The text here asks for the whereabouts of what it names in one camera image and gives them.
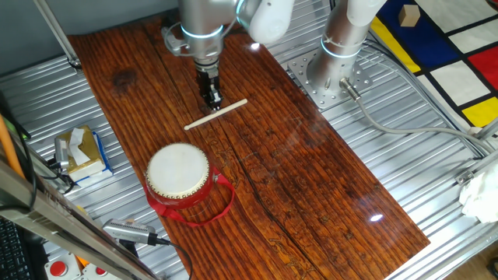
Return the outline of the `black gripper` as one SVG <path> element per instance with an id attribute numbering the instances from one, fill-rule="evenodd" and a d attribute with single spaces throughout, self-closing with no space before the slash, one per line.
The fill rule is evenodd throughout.
<path id="1" fill-rule="evenodd" d="M 197 82 L 202 99 L 209 110 L 219 110 L 223 96 L 219 92 L 219 69 L 197 68 Z"/>

